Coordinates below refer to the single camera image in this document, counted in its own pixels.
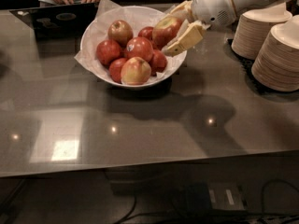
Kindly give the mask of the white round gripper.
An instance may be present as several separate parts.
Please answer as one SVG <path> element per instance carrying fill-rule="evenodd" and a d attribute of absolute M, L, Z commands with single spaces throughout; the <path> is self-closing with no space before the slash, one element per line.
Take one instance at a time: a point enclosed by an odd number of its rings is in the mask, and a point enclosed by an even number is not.
<path fill-rule="evenodd" d="M 176 37 L 162 48 L 167 56 L 176 56 L 194 47 L 204 38 L 210 25 L 228 26 L 236 20 L 233 0 L 185 0 L 167 15 L 183 21 Z"/>

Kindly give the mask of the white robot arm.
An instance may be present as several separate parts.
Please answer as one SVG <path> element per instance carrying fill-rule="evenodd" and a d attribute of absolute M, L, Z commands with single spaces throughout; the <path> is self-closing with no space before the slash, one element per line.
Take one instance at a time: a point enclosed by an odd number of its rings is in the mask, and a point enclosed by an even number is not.
<path fill-rule="evenodd" d="M 250 9 L 275 6 L 290 0 L 190 0 L 173 8 L 168 16 L 179 17 L 183 25 L 177 37 L 162 48 L 176 56 L 199 43 L 210 26 L 228 26 Z"/>

